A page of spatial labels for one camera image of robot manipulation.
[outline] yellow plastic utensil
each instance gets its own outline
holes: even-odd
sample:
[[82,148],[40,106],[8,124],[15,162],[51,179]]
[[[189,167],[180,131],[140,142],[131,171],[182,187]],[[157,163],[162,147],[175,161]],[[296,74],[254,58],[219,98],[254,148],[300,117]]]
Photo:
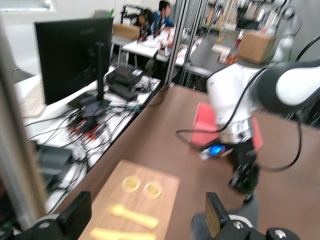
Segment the yellow plastic utensil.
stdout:
[[123,204],[115,203],[109,205],[106,209],[107,213],[118,217],[124,217],[137,224],[145,226],[149,229],[155,229],[159,224],[159,220],[156,217],[145,215],[139,212],[131,211],[127,209]]
[[100,227],[95,227],[90,236],[96,240],[156,240],[157,236],[153,233],[115,231]]

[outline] cardboard box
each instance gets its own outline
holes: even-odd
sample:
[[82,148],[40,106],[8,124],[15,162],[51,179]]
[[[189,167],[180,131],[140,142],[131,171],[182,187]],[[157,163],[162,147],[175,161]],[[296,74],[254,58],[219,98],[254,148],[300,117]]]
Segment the cardboard box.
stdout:
[[131,40],[137,40],[140,36],[140,27],[115,23],[113,24],[113,35],[121,36]]
[[268,60],[275,41],[275,36],[247,30],[243,34],[237,56],[255,64],[264,63]]

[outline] window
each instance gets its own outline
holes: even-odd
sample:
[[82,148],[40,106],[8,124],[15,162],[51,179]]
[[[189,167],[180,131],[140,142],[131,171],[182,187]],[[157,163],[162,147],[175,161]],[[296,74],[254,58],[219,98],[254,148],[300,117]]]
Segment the window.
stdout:
[[51,0],[0,0],[0,11],[46,11]]

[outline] person in blue jacket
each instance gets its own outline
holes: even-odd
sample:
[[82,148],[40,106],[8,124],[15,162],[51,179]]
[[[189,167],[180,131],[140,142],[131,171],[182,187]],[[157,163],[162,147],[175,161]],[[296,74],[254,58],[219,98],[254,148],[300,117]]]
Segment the person in blue jacket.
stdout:
[[160,1],[158,11],[154,12],[154,22],[151,26],[151,31],[153,34],[164,28],[173,28],[175,26],[175,23],[169,19],[170,12],[170,3],[163,0]]

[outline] red plastic object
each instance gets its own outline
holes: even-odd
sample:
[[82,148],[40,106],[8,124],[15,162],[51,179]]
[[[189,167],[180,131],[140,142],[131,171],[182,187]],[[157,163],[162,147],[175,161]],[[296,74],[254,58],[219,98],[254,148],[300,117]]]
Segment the red plastic object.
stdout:
[[[263,145],[263,140],[260,133],[258,121],[255,117],[252,118],[252,124],[254,131],[252,141],[254,149],[257,152]],[[216,124],[215,111],[213,110],[210,104],[200,102],[196,110],[193,122],[193,130],[216,131],[217,129],[218,127]],[[208,142],[216,139],[218,136],[218,133],[193,132],[190,141],[198,146],[203,146]]]

